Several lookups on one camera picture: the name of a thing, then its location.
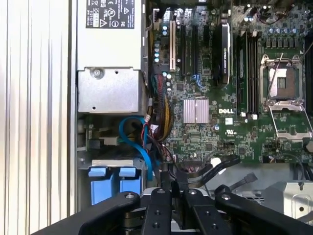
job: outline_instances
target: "heatsink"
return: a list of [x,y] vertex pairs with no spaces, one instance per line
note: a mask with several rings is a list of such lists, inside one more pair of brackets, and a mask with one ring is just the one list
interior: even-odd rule
[[185,99],[183,101],[183,123],[184,124],[209,123],[209,100]]

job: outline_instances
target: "blue tab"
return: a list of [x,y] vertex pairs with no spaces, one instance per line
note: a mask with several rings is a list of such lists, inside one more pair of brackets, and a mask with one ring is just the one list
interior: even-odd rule
[[120,177],[135,177],[136,168],[135,167],[122,167],[119,172]]
[[105,177],[107,169],[105,167],[94,167],[88,172],[89,177]]
[[120,192],[125,191],[132,191],[135,193],[138,193],[140,195],[141,193],[141,176],[139,176],[138,179],[125,179],[120,181]]
[[113,197],[118,192],[117,175],[113,173],[107,180],[91,182],[91,204],[97,204],[103,200]]

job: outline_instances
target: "white connector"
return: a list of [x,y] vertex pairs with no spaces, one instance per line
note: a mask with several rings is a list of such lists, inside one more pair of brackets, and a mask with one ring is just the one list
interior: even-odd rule
[[170,21],[170,71],[176,71],[176,22]]

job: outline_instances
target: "cpu socket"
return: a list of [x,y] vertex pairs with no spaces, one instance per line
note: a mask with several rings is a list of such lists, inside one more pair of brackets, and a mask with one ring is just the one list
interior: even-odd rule
[[267,112],[269,106],[279,104],[289,105],[289,110],[298,110],[298,107],[293,106],[304,102],[302,64],[299,56],[295,55],[292,59],[282,58],[274,77],[278,62],[278,58],[270,59],[267,55],[263,55],[261,61],[260,100],[264,111]]
[[[313,136],[313,129],[304,108],[302,64],[298,55],[271,59],[263,55],[260,66],[260,101],[264,112],[269,112],[277,138],[303,141]],[[280,126],[280,114],[300,115],[307,124],[303,132],[291,133]]]

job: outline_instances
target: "power supply label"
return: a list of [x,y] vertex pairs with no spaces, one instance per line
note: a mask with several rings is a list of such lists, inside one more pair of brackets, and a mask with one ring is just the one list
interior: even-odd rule
[[134,28],[134,0],[87,0],[86,28]]

